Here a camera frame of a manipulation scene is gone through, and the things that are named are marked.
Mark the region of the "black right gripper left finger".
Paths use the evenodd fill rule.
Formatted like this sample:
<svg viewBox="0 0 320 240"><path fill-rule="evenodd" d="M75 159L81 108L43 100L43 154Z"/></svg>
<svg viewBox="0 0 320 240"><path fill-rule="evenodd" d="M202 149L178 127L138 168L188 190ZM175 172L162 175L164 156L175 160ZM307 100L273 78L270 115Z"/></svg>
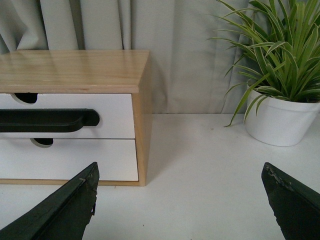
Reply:
<svg viewBox="0 0 320 240"><path fill-rule="evenodd" d="M95 214L100 173L91 163L30 211L1 229L2 240L81 240Z"/></svg>

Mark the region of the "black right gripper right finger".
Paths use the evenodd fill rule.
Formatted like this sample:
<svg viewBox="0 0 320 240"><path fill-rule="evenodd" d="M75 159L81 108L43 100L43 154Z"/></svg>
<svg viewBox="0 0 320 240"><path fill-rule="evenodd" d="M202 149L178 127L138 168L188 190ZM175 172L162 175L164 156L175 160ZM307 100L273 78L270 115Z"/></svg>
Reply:
<svg viewBox="0 0 320 240"><path fill-rule="evenodd" d="M269 162L261 179L276 222L286 240L320 238L320 194Z"/></svg>

